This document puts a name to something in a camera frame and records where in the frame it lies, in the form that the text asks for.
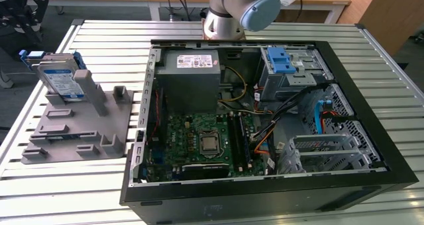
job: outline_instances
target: yellow wire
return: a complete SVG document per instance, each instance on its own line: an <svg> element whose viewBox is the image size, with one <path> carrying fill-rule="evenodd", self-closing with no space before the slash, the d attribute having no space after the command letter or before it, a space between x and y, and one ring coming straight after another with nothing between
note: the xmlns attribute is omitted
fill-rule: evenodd
<svg viewBox="0 0 424 225"><path fill-rule="evenodd" d="M244 90L242 90L242 94L241 94L238 97L230 98L230 99L220 99L220 100L217 100L217 101L218 101L218 102L233 102L233 101L236 101L236 100L238 100L240 98L244 97L245 92L246 92L246 85L245 85L244 78L241 77L241 75L238 74L238 72L237 72L232 67L229 67L229 66L225 66L225 68L229 68L229 70L233 71L233 73L234 73L234 74L238 76L238 78L241 79L241 81L242 81L242 86L244 86Z"/></svg>

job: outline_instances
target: metal frame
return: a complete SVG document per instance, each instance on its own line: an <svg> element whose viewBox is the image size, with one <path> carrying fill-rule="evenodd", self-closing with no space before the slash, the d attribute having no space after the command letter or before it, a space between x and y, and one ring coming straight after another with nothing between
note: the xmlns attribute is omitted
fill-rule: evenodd
<svg viewBox="0 0 424 225"><path fill-rule="evenodd" d="M102 88L116 82L141 91L137 81L145 72L150 39L201 39L198 22L85 20L78 32L70 26L57 53L77 49L94 81ZM381 57L384 52L353 25L274 23L246 39L328 41L353 81L376 113L396 146L413 169L417 184L384 193L342 212L268 216L226 221L245 225L294 223L317 225L358 223L420 224L424 216L424 108L421 92L410 80L400 79L400 68ZM138 225L130 208L118 205L125 158L58 163L38 166L18 161L46 102L41 83L28 99L12 130L0 147L0 220L4 225L76 225L110 223ZM134 101L133 112L138 110ZM129 125L136 126L137 116ZM136 129L129 129L133 140Z"/></svg>

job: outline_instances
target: blue drive bay latch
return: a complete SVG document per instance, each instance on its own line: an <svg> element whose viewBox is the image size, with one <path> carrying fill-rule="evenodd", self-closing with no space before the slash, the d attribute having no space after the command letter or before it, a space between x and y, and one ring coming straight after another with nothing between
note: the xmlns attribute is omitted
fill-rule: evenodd
<svg viewBox="0 0 424 225"><path fill-rule="evenodd" d="M273 73L276 74L293 74L296 73L296 68L290 63L290 56L286 54L284 48L281 47L269 47L268 59L273 67Z"/></svg>

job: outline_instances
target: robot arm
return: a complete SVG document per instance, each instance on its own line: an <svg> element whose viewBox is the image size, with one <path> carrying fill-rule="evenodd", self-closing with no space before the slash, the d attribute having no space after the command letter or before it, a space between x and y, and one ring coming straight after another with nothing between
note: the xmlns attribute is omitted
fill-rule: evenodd
<svg viewBox="0 0 424 225"><path fill-rule="evenodd" d="M240 39L242 29L262 30L276 19L280 0L210 0L204 23L209 39Z"/></svg>
<svg viewBox="0 0 424 225"><path fill-rule="evenodd" d="M12 26L14 30L24 33L33 43L41 42L38 32L48 0L33 0L37 9L32 10L26 5L28 0L0 0L0 25Z"/></svg>

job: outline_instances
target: motherboard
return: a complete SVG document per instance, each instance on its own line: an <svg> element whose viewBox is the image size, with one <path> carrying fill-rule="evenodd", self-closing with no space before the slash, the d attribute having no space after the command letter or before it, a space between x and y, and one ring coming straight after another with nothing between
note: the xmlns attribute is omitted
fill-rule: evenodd
<svg viewBox="0 0 424 225"><path fill-rule="evenodd" d="M165 146L150 149L150 181L262 175L253 132L250 114L169 115Z"/></svg>

